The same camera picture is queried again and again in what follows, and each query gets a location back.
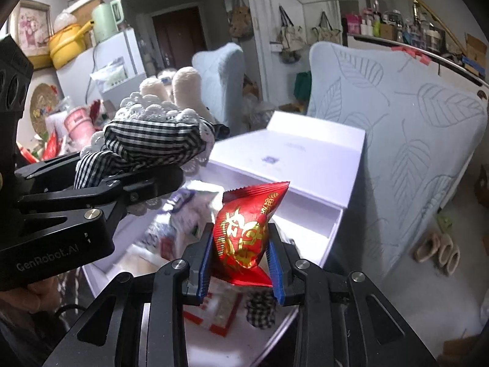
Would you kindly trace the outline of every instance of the plush toy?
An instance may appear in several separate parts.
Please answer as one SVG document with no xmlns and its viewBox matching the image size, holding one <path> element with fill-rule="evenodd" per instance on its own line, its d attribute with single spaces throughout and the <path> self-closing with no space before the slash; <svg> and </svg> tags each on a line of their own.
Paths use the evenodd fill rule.
<svg viewBox="0 0 489 367">
<path fill-rule="evenodd" d="M 180 110 L 194 109 L 200 117 L 209 123 L 216 124 L 216 120 L 200 98 L 201 82 L 199 72 L 193 67 L 183 67 L 178 70 L 172 81 L 175 104 Z"/>
<path fill-rule="evenodd" d="M 139 91 L 142 96 L 156 95 L 162 102 L 170 100 L 163 82 L 154 77 L 143 80 L 143 82 L 139 85 Z"/>
<path fill-rule="evenodd" d="M 168 164 L 192 176 L 207 164 L 215 142 L 214 119 L 200 101 L 199 73 L 185 69 L 175 88 L 178 105 L 167 100 L 164 84 L 155 78 L 144 80 L 141 93 L 133 92 L 121 102 L 114 119 L 80 152 L 75 189 L 97 186 L 119 172 Z M 155 198 L 130 206 L 128 212 L 142 215 L 160 206 L 160 198 Z"/>
</svg>

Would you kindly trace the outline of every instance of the picture frame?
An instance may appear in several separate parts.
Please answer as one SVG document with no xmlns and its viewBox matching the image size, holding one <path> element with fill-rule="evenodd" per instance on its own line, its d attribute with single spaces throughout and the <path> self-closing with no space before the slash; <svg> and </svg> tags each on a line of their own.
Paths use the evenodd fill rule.
<svg viewBox="0 0 489 367">
<path fill-rule="evenodd" d="M 53 35 L 50 5 L 20 0 L 7 20 L 7 31 L 34 65 L 34 70 L 53 66 L 48 46 Z"/>
</svg>

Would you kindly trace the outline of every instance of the green kettle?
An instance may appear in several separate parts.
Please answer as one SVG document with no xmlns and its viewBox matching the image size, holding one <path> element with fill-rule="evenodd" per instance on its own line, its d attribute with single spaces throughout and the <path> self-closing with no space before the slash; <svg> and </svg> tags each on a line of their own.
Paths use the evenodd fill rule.
<svg viewBox="0 0 489 367">
<path fill-rule="evenodd" d="M 121 0 L 113 0 L 109 4 L 97 5 L 92 11 L 95 41 L 101 43 L 119 33 L 117 25 L 124 20 Z"/>
</svg>

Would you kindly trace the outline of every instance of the refrigerator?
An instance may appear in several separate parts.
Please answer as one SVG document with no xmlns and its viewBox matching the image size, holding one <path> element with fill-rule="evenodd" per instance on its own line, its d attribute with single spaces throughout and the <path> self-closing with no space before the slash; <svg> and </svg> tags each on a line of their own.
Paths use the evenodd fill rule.
<svg viewBox="0 0 489 367">
<path fill-rule="evenodd" d="M 80 105 L 85 102 L 90 104 L 96 99 L 104 99 L 95 82 L 91 80 L 90 74 L 108 65 L 118 57 L 124 58 L 124 67 L 128 79 L 133 79 L 127 83 L 132 84 L 134 89 L 131 88 L 129 90 L 128 87 L 120 87 L 124 95 L 119 93 L 120 95 L 111 97 L 112 103 L 117 109 L 121 100 L 129 96 L 131 92 L 138 91 L 139 84 L 146 78 L 134 29 L 121 31 L 95 47 L 87 49 L 74 60 L 57 70 L 56 73 L 64 96 L 69 95 Z"/>
</svg>

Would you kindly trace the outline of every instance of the blue gripper pad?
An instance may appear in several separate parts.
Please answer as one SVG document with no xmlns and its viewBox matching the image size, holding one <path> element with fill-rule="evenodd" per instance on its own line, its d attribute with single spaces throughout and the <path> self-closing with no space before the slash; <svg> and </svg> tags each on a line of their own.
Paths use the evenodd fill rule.
<svg viewBox="0 0 489 367">
<path fill-rule="evenodd" d="M 200 302 L 204 301 L 207 291 L 209 291 L 209 283 L 211 281 L 211 252 L 214 244 L 214 237 L 209 236 L 207 246 L 205 248 L 204 259 L 199 271 L 199 290 L 197 291 L 197 298 Z"/>
<path fill-rule="evenodd" d="M 270 241 L 267 248 L 268 270 L 273 285 L 273 295 L 280 305 L 285 303 L 284 273 L 280 266 L 279 257 L 273 242 Z"/>
</svg>

